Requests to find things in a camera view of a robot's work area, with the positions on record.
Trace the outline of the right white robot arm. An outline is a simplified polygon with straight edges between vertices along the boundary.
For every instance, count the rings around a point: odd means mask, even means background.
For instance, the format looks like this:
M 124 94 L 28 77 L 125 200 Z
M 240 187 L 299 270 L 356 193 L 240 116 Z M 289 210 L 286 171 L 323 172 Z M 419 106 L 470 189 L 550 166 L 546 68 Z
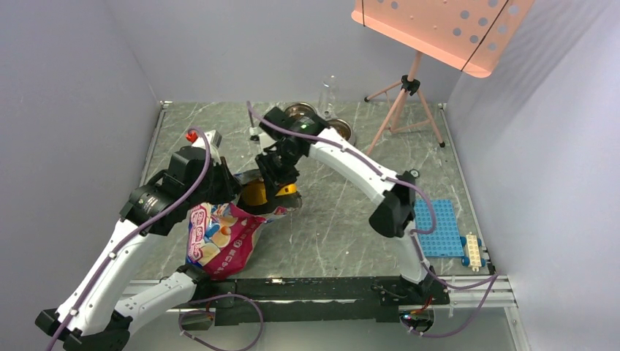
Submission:
M 368 222 L 375 232 L 397 241 L 398 268 L 405 280 L 403 291 L 411 303 L 422 303 L 431 295 L 427 280 L 430 265 L 420 249 L 415 223 L 416 197 L 428 196 L 415 186 L 410 172 L 381 166 L 346 141 L 326 120 L 317 115 L 290 118 L 274 107 L 264 116 L 249 105 L 248 114 L 273 140 L 263 147 L 255 161 L 267 195 L 274 196 L 284 186 L 296 182 L 296 164 L 305 156 L 323 163 L 355 185 L 376 206 Z

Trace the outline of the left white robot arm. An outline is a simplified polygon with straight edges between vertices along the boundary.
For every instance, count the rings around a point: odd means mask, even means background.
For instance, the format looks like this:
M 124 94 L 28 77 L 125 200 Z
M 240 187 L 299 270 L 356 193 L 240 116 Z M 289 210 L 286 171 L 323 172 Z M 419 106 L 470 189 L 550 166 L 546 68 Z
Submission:
M 210 277 L 190 263 L 130 298 L 123 298 L 143 260 L 190 209 L 205 200 L 219 203 L 234 196 L 233 176 L 218 152 L 216 130 L 188 131 L 191 143 L 173 154 L 169 166 L 136 188 L 102 253 L 77 289 L 55 309 L 39 313 L 36 326 L 53 349 L 122 350 L 130 337 L 168 309 L 204 305 Z

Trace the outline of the yellow plastic scoop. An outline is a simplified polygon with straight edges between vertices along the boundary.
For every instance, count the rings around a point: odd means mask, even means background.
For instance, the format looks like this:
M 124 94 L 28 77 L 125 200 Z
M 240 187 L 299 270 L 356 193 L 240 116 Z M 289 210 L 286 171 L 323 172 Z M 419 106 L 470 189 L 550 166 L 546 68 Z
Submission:
M 265 205 L 270 201 L 284 200 L 298 196 L 299 192 L 295 184 L 288 184 L 281 188 L 276 194 L 268 195 L 265 184 L 261 180 L 253 180 L 243 186 L 241 199 L 250 206 Z

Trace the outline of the colourful pet food bag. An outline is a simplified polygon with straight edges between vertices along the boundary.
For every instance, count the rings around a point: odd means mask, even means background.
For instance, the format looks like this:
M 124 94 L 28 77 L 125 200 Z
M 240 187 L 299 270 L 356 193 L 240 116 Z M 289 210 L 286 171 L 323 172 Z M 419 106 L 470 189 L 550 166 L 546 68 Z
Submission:
M 263 181 L 258 169 L 235 174 L 243 186 Z M 203 202 L 189 212 L 185 261 L 205 271 L 213 280 L 239 273 L 251 257 L 264 227 L 301 208 L 302 197 L 250 206 L 241 193 L 229 203 Z

